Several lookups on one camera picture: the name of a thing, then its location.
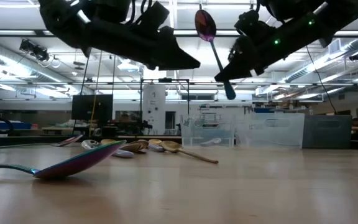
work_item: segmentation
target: wooden utensil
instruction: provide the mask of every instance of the wooden utensil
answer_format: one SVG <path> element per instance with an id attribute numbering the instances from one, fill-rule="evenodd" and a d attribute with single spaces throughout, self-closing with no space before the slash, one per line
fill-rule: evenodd
<path id="1" fill-rule="evenodd" d="M 149 144 L 154 144 L 154 145 L 156 145 L 156 146 L 159 146 L 159 145 L 161 145 L 161 140 L 159 140 L 159 139 L 150 139 L 149 140 Z"/>
<path id="2" fill-rule="evenodd" d="M 129 144 L 141 144 L 142 145 L 141 149 L 147 149 L 147 147 L 149 146 L 149 142 L 148 141 L 143 141 L 143 140 L 134 141 L 134 142 L 131 142 Z"/>
<path id="3" fill-rule="evenodd" d="M 120 150 L 129 151 L 136 154 L 146 154 L 146 152 L 142 151 L 143 149 L 144 148 L 142 144 L 129 144 L 120 148 Z"/>
<path id="4" fill-rule="evenodd" d="M 188 152 L 185 151 L 181 148 L 181 144 L 178 144 L 176 142 L 173 141 L 163 141 L 161 143 L 161 146 L 168 152 L 172 152 L 172 153 L 178 153 L 181 152 L 183 154 L 186 154 L 187 156 L 191 156 L 197 159 L 201 159 L 202 161 L 206 161 L 206 162 L 210 162 L 213 164 L 218 164 L 219 161 L 213 160 L 213 159 L 208 159 L 207 157 L 201 156 L 199 154 L 196 154 L 194 152 Z"/>

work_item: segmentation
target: cable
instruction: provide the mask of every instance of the cable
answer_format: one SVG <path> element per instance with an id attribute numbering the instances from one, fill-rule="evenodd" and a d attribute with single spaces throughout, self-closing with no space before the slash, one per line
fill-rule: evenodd
<path id="1" fill-rule="evenodd" d="M 335 106 L 333 105 L 333 102 L 331 101 L 331 97 L 329 96 L 329 93 L 328 93 L 328 91 L 327 91 L 326 87 L 324 86 L 323 81 L 321 80 L 320 73 L 317 71 L 316 66 L 314 65 L 314 60 L 313 60 L 313 58 L 311 57 L 311 54 L 310 54 L 310 51 L 309 51 L 309 47 L 308 47 L 308 46 L 306 46 L 306 50 L 308 51 L 308 54 L 309 54 L 309 57 L 310 57 L 311 63 L 312 63 L 312 64 L 313 64 L 313 66 L 314 66 L 314 70 L 316 71 L 316 73 L 317 73 L 317 75 L 318 75 L 318 78 L 320 79 L 321 86 L 323 86 L 324 91 L 325 91 L 325 92 L 326 92 L 326 94 L 327 94 L 327 97 L 328 97 L 329 103 L 331 104 L 331 106 L 332 106 L 332 107 L 333 107 L 333 109 L 334 109 L 334 114 L 337 114 L 337 112 L 336 112 L 336 110 L 335 110 Z"/>
<path id="2" fill-rule="evenodd" d="M 89 137 L 91 137 L 91 134 L 92 134 L 92 122 L 93 122 L 93 116 L 94 116 L 94 109 L 95 109 L 95 107 L 96 107 L 96 95 L 98 94 L 100 65 L 102 64 L 102 52 L 103 52 L 103 51 L 100 51 L 98 77 L 96 78 L 96 88 L 95 88 L 95 93 L 94 93 L 94 98 L 93 98 L 93 109 L 92 109 L 92 115 L 91 115 L 91 124 L 90 124 L 90 126 L 89 126 Z"/>
<path id="3" fill-rule="evenodd" d="M 18 65 L 18 64 L 23 60 L 23 58 L 25 58 L 25 56 L 26 56 L 27 54 L 29 54 L 29 53 L 28 53 L 28 52 L 25 53 L 25 55 L 23 55 L 22 58 L 20 58 L 20 60 L 15 64 L 15 66 Z"/>
<path id="4" fill-rule="evenodd" d="M 86 59 L 86 65 L 85 65 L 85 71 L 84 71 L 84 79 L 82 80 L 82 86 L 81 86 L 81 91 L 80 91 L 80 96 L 82 95 L 82 91 L 84 89 L 84 85 L 85 85 L 85 78 L 86 78 L 86 71 L 88 70 L 88 63 L 90 61 L 90 58 L 88 57 L 88 59 Z M 77 124 L 77 120 L 74 120 L 74 126 L 73 126 L 73 132 L 71 133 L 71 135 L 74 135 L 74 129 L 75 129 L 75 125 Z"/>
<path id="5" fill-rule="evenodd" d="M 260 10 L 260 0 L 256 0 L 256 12 L 259 12 Z"/>
<path id="6" fill-rule="evenodd" d="M 147 0 L 143 0 L 142 4 L 140 5 L 140 12 L 143 14 L 144 13 L 144 6 L 146 5 L 146 1 Z"/>
<path id="7" fill-rule="evenodd" d="M 129 19 L 128 22 L 125 23 L 125 25 L 131 25 L 134 22 L 135 19 L 135 14 L 136 14 L 136 4 L 135 4 L 135 0 L 132 0 L 132 14 L 131 14 L 131 18 Z"/>
<path id="8" fill-rule="evenodd" d="M 142 14 L 144 13 L 144 6 L 146 5 L 146 2 L 147 2 L 147 0 L 143 0 L 142 4 L 140 5 L 140 12 Z M 147 3 L 147 9 L 146 10 L 148 10 L 148 9 L 150 9 L 150 7 L 152 7 L 152 2 L 153 2 L 153 0 L 149 0 L 149 2 Z"/>

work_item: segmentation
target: workbench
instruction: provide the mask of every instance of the workbench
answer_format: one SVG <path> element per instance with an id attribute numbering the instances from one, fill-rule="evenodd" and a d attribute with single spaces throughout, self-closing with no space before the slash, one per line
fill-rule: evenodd
<path id="1" fill-rule="evenodd" d="M 193 151 L 219 164 L 148 152 L 54 182 L 0 169 L 0 223 L 358 223 L 358 151 Z M 81 152 L 0 149 L 0 163 L 45 168 Z"/>

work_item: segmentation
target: spoon handle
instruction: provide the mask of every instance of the spoon handle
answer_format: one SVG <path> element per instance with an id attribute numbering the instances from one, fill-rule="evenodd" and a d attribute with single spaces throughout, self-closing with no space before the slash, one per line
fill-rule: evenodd
<path id="1" fill-rule="evenodd" d="M 189 151 L 184 151 L 182 149 L 178 149 L 178 152 L 181 152 L 183 154 L 186 154 L 187 156 L 191 156 L 197 159 L 201 159 L 202 161 L 206 161 L 206 162 L 211 162 L 213 164 L 218 164 L 219 161 L 213 160 L 213 159 L 208 159 L 207 157 L 201 156 L 199 154 L 196 154 L 194 152 L 189 152 Z"/>
<path id="2" fill-rule="evenodd" d="M 218 53 L 216 51 L 214 41 L 212 40 L 209 43 L 211 43 L 212 51 L 214 52 L 216 61 L 219 66 L 219 70 L 223 71 L 223 66 L 222 66 L 221 60 L 219 59 Z M 228 100 L 236 99 L 236 92 L 234 91 L 233 86 L 230 84 L 230 82 L 229 81 L 223 82 L 223 85 L 224 85 L 224 91 L 226 92 L 227 99 Z"/>
<path id="3" fill-rule="evenodd" d="M 8 165 L 8 164 L 0 164 L 0 168 L 4 168 L 4 169 L 15 169 L 15 170 L 19 170 L 22 172 L 26 172 L 28 174 L 35 174 L 36 172 L 38 172 L 39 170 L 37 169 L 33 169 L 30 167 L 26 167 L 26 166 L 22 166 L 22 165 Z"/>

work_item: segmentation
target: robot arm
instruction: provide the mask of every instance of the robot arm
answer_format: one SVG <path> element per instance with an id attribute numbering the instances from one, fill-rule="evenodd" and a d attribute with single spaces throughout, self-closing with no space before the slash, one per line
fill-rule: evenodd
<path id="1" fill-rule="evenodd" d="M 327 0 L 327 6 L 315 11 L 323 0 L 260 0 L 281 27 L 270 27 L 259 21 L 251 10 L 239 16 L 235 28 L 242 34 L 229 55 L 229 65 L 215 76 L 217 82 L 260 75 L 265 68 L 300 48 L 320 40 L 323 47 L 333 35 L 358 18 L 358 0 Z"/>
<path id="2" fill-rule="evenodd" d="M 94 47 L 141 62 L 152 70 L 200 66 L 199 61 L 179 48 L 173 28 L 165 26 L 158 30 L 169 15 L 158 1 L 131 24 L 121 23 L 130 0 L 39 0 L 39 3 L 47 29 L 70 47 L 80 48 L 87 57 Z"/>

